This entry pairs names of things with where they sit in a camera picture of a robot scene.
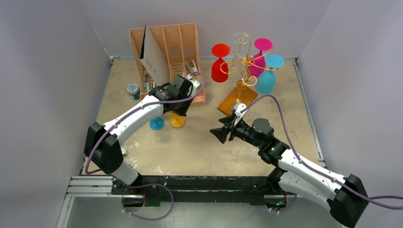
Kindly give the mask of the red plastic wine glass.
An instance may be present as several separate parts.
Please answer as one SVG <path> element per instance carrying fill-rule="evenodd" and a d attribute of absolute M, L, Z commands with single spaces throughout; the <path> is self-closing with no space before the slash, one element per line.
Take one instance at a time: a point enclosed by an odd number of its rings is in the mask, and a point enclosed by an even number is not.
<path fill-rule="evenodd" d="M 230 47 L 226 44 L 219 43 L 212 47 L 211 52 L 218 58 L 211 67 L 211 78 L 217 83 L 223 83 L 229 77 L 228 64 L 223 58 L 229 54 Z"/>

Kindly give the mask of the clear wine glass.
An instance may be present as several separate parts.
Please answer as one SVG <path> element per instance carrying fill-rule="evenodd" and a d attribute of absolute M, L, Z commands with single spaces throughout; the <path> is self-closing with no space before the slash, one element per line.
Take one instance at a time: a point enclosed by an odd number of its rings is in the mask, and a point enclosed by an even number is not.
<path fill-rule="evenodd" d="M 250 36 L 244 32 L 237 32 L 233 35 L 233 41 L 237 44 L 237 49 L 235 51 L 235 56 L 232 59 L 233 62 L 240 62 L 242 60 L 241 51 L 242 47 L 249 43 Z"/>

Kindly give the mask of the blue plastic wine glass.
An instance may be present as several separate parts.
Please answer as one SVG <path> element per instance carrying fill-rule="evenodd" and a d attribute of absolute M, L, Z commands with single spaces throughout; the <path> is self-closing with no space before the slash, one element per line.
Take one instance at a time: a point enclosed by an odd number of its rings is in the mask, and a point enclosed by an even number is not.
<path fill-rule="evenodd" d="M 164 127 L 164 119 L 156 117 L 150 121 L 149 126 L 154 131 L 161 130 Z"/>

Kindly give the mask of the white paper folder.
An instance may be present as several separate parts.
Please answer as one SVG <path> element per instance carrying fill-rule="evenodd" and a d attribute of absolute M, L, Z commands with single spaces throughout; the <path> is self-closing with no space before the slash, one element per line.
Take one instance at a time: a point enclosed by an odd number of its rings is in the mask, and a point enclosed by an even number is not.
<path fill-rule="evenodd" d="M 167 58 L 147 24 L 144 27 L 140 61 L 157 86 L 171 81 Z"/>

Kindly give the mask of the peach plastic file organizer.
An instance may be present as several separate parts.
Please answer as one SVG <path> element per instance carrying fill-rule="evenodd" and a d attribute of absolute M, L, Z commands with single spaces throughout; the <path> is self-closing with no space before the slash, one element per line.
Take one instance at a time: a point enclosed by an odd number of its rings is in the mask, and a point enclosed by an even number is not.
<path fill-rule="evenodd" d="M 194 22 L 150 27 L 149 30 L 167 58 L 171 78 L 178 74 L 188 75 L 191 72 L 190 64 L 200 70 L 198 31 Z M 134 28 L 129 32 L 129 40 L 140 78 L 140 99 L 148 94 L 146 83 L 152 82 L 140 61 L 144 31 L 145 28 Z"/>

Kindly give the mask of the small blue white jar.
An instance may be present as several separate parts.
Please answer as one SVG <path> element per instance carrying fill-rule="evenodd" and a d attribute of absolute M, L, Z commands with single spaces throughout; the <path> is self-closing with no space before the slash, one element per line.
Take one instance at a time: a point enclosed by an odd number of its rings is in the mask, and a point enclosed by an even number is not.
<path fill-rule="evenodd" d="M 140 87 L 136 83 L 130 83 L 127 87 L 126 90 L 133 100 L 139 100 L 140 99 Z"/>

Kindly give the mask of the yellow plastic wine glass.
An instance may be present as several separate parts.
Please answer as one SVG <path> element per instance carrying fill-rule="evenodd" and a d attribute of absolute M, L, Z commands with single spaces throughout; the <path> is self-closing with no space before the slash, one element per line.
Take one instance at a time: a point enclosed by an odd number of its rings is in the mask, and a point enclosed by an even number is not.
<path fill-rule="evenodd" d="M 169 112 L 170 115 L 170 125 L 174 128 L 180 128 L 185 124 L 185 117 L 176 114 L 173 111 Z"/>

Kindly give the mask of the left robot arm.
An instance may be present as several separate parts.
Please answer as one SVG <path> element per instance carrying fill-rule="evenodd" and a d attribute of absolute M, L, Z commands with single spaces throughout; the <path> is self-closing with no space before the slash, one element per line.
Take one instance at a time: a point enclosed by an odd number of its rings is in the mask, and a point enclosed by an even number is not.
<path fill-rule="evenodd" d="M 141 174 L 124 161 L 121 145 L 156 117 L 172 111 L 179 116 L 186 113 L 193 101 L 204 89 L 205 81 L 194 79 L 195 73 L 186 77 L 177 75 L 171 83 L 153 88 L 138 104 L 119 117 L 99 124 L 92 123 L 87 131 L 84 155 L 87 163 L 84 171 L 89 171 L 93 162 L 100 171 L 112 175 L 123 182 L 129 194 L 137 194 L 142 187 Z"/>

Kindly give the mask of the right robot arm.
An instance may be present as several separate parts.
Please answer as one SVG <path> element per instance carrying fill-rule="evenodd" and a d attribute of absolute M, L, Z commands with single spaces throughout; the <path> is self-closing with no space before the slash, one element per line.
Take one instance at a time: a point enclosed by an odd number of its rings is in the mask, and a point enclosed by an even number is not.
<path fill-rule="evenodd" d="M 368 202 L 350 189 L 367 196 L 361 179 L 353 174 L 344 176 L 329 171 L 303 156 L 296 156 L 290 146 L 274 135 L 267 119 L 255 119 L 247 125 L 235 115 L 219 119 L 223 127 L 211 129 L 221 143 L 239 138 L 259 149 L 258 155 L 267 164 L 275 166 L 267 188 L 272 193 L 281 190 L 295 193 L 330 212 L 340 224 L 354 228 Z"/>

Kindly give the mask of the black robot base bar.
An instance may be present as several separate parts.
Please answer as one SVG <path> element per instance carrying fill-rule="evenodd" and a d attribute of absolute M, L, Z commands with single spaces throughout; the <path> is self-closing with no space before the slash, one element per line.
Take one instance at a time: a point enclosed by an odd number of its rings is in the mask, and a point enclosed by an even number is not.
<path fill-rule="evenodd" d="M 247 203 L 282 209 L 294 194 L 282 190 L 278 169 L 268 176 L 163 176 L 143 175 L 135 185 L 112 181 L 111 193 L 143 197 L 146 206 L 162 202 Z"/>

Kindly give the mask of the teal wine glass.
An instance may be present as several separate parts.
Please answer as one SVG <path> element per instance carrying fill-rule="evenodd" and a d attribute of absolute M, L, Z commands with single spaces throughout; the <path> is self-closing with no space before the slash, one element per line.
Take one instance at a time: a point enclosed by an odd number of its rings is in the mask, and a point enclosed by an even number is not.
<path fill-rule="evenodd" d="M 268 70 L 264 70 L 264 72 L 260 74 L 255 84 L 255 90 L 262 95 L 268 95 L 273 92 L 276 84 L 274 71 L 283 67 L 285 61 L 280 55 L 269 54 L 265 56 L 265 63 Z"/>

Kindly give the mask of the magenta plastic wine glass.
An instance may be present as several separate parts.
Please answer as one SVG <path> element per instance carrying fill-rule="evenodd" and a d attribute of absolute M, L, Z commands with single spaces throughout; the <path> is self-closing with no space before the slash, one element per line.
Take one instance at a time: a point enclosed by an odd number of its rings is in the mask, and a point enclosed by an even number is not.
<path fill-rule="evenodd" d="M 273 48 L 273 44 L 267 38 L 258 38 L 254 41 L 254 46 L 259 50 L 259 53 L 251 58 L 248 64 L 248 70 L 251 76 L 258 78 L 260 74 L 265 71 L 266 67 L 264 52 L 270 52 Z"/>

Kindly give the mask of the grey stapler in organizer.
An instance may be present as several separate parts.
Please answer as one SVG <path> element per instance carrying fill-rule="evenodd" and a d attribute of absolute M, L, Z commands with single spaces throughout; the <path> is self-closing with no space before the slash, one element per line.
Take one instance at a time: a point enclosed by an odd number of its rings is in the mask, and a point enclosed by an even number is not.
<path fill-rule="evenodd" d="M 185 64 L 186 70 L 189 72 L 189 74 L 198 71 L 195 60 L 185 61 L 184 64 Z"/>

